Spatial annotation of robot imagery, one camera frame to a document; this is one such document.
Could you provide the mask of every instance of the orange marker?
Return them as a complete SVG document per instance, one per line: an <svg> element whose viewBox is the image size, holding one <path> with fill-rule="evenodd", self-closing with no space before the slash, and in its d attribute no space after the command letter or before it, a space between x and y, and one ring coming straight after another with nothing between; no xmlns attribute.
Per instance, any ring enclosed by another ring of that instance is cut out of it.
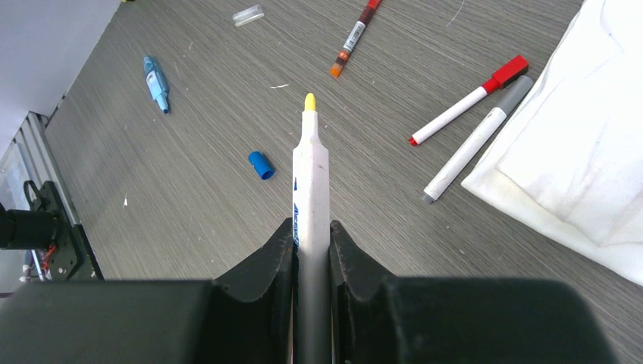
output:
<svg viewBox="0 0 643 364"><path fill-rule="evenodd" d="M355 45L357 45L359 38L364 33L366 26L369 25L373 15L375 15L375 11L378 10L380 2L381 0L369 0L366 8L362 11L362 15L359 16L359 20L355 23L353 30L348 35L348 39L346 39L346 42L343 44L342 50L335 60L335 64L331 67L331 75L333 75L333 77L340 76L343 66L348 62L350 53L355 49Z"/></svg>

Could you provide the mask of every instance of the blue cap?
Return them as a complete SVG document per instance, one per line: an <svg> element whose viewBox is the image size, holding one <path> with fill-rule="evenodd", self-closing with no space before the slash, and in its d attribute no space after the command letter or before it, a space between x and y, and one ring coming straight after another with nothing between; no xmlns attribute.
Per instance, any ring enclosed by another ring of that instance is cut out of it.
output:
<svg viewBox="0 0 643 364"><path fill-rule="evenodd" d="M266 157L261 154L259 151L254 151L248 155L248 161L255 168L257 174L262 180L267 180L274 174L274 169L270 165L270 162Z"/></svg>
<svg viewBox="0 0 643 364"><path fill-rule="evenodd" d="M163 111L163 114L167 114L170 112L170 109L168 108L168 99L165 98L163 95L158 95L156 96L156 103L158 104L159 108Z"/></svg>

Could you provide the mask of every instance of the white towel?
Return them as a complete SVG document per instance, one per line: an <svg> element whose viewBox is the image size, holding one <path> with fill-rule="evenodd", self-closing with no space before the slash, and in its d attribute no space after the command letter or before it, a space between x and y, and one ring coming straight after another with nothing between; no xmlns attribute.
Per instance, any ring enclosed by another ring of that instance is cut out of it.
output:
<svg viewBox="0 0 643 364"><path fill-rule="evenodd" d="M586 0L463 186L643 285L643 2Z"/></svg>

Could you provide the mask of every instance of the white marker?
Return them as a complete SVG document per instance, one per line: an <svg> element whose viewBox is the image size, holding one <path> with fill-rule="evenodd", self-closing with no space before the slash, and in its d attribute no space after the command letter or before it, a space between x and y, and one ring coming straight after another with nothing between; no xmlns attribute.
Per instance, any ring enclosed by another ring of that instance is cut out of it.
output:
<svg viewBox="0 0 643 364"><path fill-rule="evenodd" d="M331 362L331 198L328 149L317 131L315 96L302 112L302 137L293 150L293 239L299 271L296 297L296 362Z"/></svg>
<svg viewBox="0 0 643 364"><path fill-rule="evenodd" d="M422 142L427 140L438 130L442 129L445 125L449 124L453 119L467 111L478 101L484 99L486 95L489 95L497 89L504 88L521 74L527 73L528 69L529 63L527 63L521 55L517 55L514 59L509 61L509 63L500 67L498 71L495 71L491 78L487 80L487 82L483 83L482 86L474 89L473 92L465 96L464 99L461 99L455 105L440 114L440 116L426 124L422 129L416 131L409 138L409 143L411 143L412 146L422 144Z"/></svg>
<svg viewBox="0 0 643 364"><path fill-rule="evenodd" d="M462 172L467 163L475 156L482 146L489 140L494 131L502 124L507 115L518 105L520 100L527 95L534 85L534 81L527 76L520 76L507 91L507 94L491 109L478 127L466 138L465 142L453 154L451 159L433 178L424 189L422 199L433 203L451 185L458 174Z"/></svg>

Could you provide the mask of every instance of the blue marker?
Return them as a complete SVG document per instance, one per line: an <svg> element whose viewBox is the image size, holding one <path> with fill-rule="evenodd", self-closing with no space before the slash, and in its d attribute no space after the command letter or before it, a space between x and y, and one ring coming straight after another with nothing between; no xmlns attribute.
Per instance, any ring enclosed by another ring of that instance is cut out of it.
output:
<svg viewBox="0 0 643 364"><path fill-rule="evenodd" d="M156 101L163 114L170 112L168 107L168 93L170 89L165 82L163 71L158 62L150 55L143 58L143 69L145 70L145 81L149 88L149 94L152 100Z"/></svg>

